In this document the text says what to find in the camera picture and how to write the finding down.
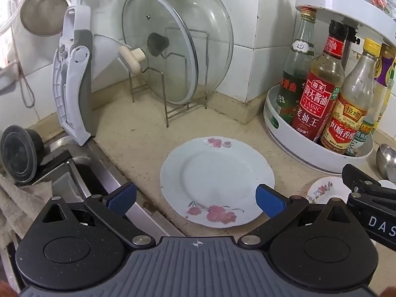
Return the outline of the small steel bowl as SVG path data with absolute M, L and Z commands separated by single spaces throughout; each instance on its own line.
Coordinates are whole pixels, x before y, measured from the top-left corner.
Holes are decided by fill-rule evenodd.
M 387 144 L 381 144 L 376 152 L 376 167 L 383 179 L 396 183 L 396 151 Z

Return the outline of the small white floral saucer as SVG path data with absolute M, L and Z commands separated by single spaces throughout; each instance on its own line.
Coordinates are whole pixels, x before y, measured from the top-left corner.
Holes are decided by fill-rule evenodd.
M 347 202 L 351 190 L 343 183 L 341 177 L 327 176 L 316 180 L 306 194 L 306 199 L 313 204 L 326 204 L 331 198 L 340 198 Z

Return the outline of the large white floral plate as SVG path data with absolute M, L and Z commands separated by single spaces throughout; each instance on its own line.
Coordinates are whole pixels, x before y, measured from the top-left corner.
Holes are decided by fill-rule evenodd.
M 256 189 L 273 188 L 266 158 L 244 142 L 200 137 L 173 149 L 162 164 L 160 187 L 173 210 L 195 224 L 226 229 L 262 215 Z

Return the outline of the beige dish cloth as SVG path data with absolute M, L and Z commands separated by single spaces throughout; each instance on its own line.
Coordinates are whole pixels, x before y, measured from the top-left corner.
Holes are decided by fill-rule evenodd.
M 18 187 L 1 175 L 1 249 L 13 241 L 13 233 L 24 238 L 51 197 L 51 182 Z

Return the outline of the yellow cap vinegar bottle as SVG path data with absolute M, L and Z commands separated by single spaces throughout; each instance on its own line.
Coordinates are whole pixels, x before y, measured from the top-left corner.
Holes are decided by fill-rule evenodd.
M 332 114 L 320 137 L 328 150 L 343 154 L 349 148 L 371 106 L 374 88 L 374 68 L 381 45 L 366 38 L 362 55 L 344 79 Z

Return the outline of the black sink plug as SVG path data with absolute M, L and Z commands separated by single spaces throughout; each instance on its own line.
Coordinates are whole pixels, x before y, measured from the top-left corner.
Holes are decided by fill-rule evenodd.
M 1 136 L 1 160 L 6 172 L 19 184 L 31 182 L 45 156 L 44 143 L 33 129 L 8 126 Z

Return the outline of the metal lid rack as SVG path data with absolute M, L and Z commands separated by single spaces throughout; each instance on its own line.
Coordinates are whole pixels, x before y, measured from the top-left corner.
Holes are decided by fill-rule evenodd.
M 132 75 L 116 59 L 123 76 L 136 77 L 158 97 L 185 105 L 209 92 L 209 39 L 202 30 L 167 25 L 129 29 L 129 43 L 146 55 L 141 73 Z

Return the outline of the red label soy sauce bottle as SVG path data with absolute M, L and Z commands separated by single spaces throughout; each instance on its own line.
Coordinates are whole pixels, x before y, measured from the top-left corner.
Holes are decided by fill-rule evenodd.
M 313 142 L 322 134 L 345 78 L 342 57 L 347 34 L 347 25 L 332 20 L 323 52 L 309 68 L 292 127 Z

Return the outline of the green label clear bottle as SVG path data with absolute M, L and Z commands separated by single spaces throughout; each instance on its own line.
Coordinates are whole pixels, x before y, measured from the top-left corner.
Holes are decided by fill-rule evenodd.
M 302 7 L 300 27 L 283 68 L 280 89 L 276 97 L 276 112 L 290 125 L 297 111 L 314 57 L 315 22 L 316 10 Z

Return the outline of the white grey mandoline slicer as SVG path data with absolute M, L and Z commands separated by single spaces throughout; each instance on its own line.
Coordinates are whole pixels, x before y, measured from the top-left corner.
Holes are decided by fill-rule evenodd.
M 94 134 L 91 123 L 91 9 L 68 7 L 53 61 L 52 91 L 61 127 L 80 146 Z

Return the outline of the glass pot lid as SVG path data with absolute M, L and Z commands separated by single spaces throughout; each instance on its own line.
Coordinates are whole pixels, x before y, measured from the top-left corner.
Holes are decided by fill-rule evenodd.
M 216 90 L 232 61 L 234 32 L 221 0 L 126 0 L 122 30 L 145 54 L 144 82 L 173 105 Z

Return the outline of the white rotating condiment rack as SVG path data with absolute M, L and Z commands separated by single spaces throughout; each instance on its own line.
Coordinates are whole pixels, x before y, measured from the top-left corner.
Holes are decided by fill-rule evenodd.
M 364 0 L 296 0 L 295 6 L 317 10 L 328 20 L 340 24 L 348 20 L 379 34 L 384 43 L 395 45 L 395 21 Z M 275 111 L 278 89 L 274 86 L 268 91 L 263 117 L 271 137 L 284 151 L 302 164 L 326 174 L 340 175 L 347 164 L 364 165 L 373 151 L 372 137 L 355 157 L 334 152 L 317 142 L 327 123 L 333 124 L 330 133 L 337 140 L 347 142 L 353 137 L 351 128 L 330 117 L 339 98 L 340 86 L 309 72 L 293 125 Z

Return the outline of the metal mesh strainer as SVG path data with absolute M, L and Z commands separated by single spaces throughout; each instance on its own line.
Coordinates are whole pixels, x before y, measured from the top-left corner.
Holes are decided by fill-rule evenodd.
M 71 0 L 25 0 L 20 9 L 23 27 L 35 36 L 55 36 L 62 31 Z

